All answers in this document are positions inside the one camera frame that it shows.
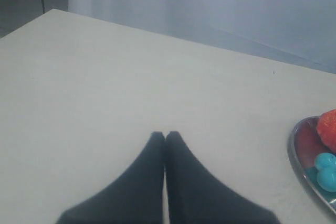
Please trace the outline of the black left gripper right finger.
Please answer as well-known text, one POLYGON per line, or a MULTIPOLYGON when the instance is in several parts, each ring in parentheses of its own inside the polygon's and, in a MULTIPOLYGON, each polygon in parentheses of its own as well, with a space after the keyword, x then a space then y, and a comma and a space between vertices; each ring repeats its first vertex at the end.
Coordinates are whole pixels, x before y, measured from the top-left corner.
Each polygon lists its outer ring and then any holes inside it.
POLYGON ((276 215, 214 177, 193 155, 180 133, 165 141, 170 223, 279 223, 276 215))

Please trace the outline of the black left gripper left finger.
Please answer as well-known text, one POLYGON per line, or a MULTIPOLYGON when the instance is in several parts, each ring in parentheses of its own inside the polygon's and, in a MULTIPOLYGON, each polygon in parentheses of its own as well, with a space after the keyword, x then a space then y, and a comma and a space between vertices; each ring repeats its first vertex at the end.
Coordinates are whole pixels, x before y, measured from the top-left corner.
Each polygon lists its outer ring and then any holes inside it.
POLYGON ((165 138, 153 132, 135 161, 105 189, 64 211, 58 223, 162 223, 165 138))

